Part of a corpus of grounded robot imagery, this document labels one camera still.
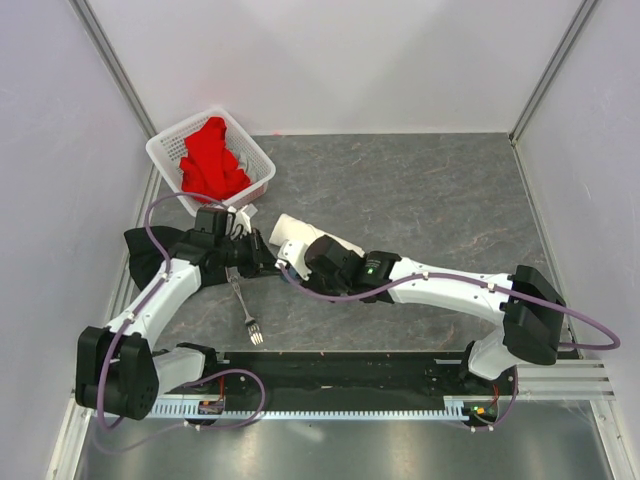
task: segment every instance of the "white wall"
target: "white wall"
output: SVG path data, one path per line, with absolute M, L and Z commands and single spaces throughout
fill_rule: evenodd
M 520 149 L 575 307 L 613 328 L 603 354 L 640 448 L 640 3 L 600 2 Z M 603 342 L 593 331 L 582 337 Z
M 159 128 L 513 127 L 580 0 L 90 0 Z
M 0 2 L 0 478 L 45 474 L 149 161 L 65 0 Z

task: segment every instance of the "robotic arm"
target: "robotic arm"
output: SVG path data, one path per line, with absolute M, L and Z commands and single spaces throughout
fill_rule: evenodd
M 250 212 L 244 209 L 231 213 L 200 209 L 195 228 L 178 231 L 178 240 L 168 245 L 171 256 L 168 273 L 159 255 L 145 257 L 146 271 L 158 272 L 152 279 L 134 268 L 133 260 L 137 256 L 128 239 L 132 253 L 130 270 L 143 291 L 106 328 L 88 327 L 81 334 L 75 392 L 78 404 L 97 407 L 100 372 L 108 361 L 109 346 L 125 322 L 133 323 L 117 342 L 114 355 L 117 361 L 109 363 L 104 388 L 105 411 L 140 420 L 151 411 L 158 394 L 202 378 L 215 367 L 216 352 L 212 348 L 181 343 L 171 352 L 160 355 L 152 352 L 160 333 L 180 305 L 202 287 L 226 283 L 226 269 L 230 267 L 237 267 L 244 277 L 253 277 L 278 274 L 280 270 L 276 265 L 280 269 L 291 265 L 302 279 L 302 288 L 316 295 L 332 296 L 334 301 L 345 298 L 341 297 L 344 295 L 371 292 L 408 275 L 418 275 L 415 281 L 383 288 L 384 291 L 364 301 L 435 305 L 494 323 L 496 329 L 489 336 L 467 347 L 463 373 L 493 380 L 516 364 L 552 365 L 556 361 L 562 314 L 518 301 L 494 289 L 428 278 L 429 274 L 436 273 L 463 275 L 564 305 L 558 293 L 534 268 L 519 266 L 514 275 L 473 274 L 432 267 L 395 253 L 366 253 L 286 215 L 281 216 L 270 239 L 271 243 L 281 246 L 276 263 L 260 232 L 251 229 L 249 218 Z M 238 224 L 242 228 L 236 232 Z M 136 233 L 146 235 L 143 229 L 138 230 L 142 231 Z M 152 247 L 145 252 L 155 250 Z

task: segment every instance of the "red fabric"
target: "red fabric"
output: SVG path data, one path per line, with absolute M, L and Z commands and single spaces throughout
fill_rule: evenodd
M 226 200 L 251 185 L 244 170 L 238 168 L 238 160 L 226 148 L 226 132 L 224 119 L 211 117 L 199 131 L 184 139 L 188 152 L 180 161 L 184 192 Z

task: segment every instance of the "gray countertop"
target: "gray countertop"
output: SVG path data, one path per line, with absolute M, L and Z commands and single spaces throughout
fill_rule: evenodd
M 396 252 L 459 270 L 548 268 L 517 165 L 504 134 L 261 137 L 277 167 L 254 202 L 265 239 L 281 213 L 365 250 Z M 168 193 L 163 184 L 160 195 Z M 193 217 L 177 200 L 156 225 L 182 229 Z M 462 350 L 488 334 L 484 320 L 424 305 L 334 305 L 278 277 L 241 282 L 266 350 Z M 194 342 L 253 350 L 229 285 L 201 290 L 180 308 L 157 348 Z

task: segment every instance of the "metal fork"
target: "metal fork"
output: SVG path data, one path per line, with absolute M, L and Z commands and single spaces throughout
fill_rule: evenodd
M 247 332 L 249 332 L 249 338 L 251 339 L 251 343 L 254 345 L 258 345 L 262 343 L 262 333 L 260 332 L 260 325 L 256 322 L 256 319 L 253 318 L 249 311 L 247 310 L 247 306 L 244 303 L 244 299 L 242 298 L 242 292 L 240 291 L 240 275 L 238 274 L 238 269 L 236 267 L 227 268 L 227 281 L 233 287 L 233 291 L 236 292 L 236 296 L 238 300 L 240 300 L 240 305 L 242 305 L 242 309 L 244 310 L 244 325 L 247 327 Z

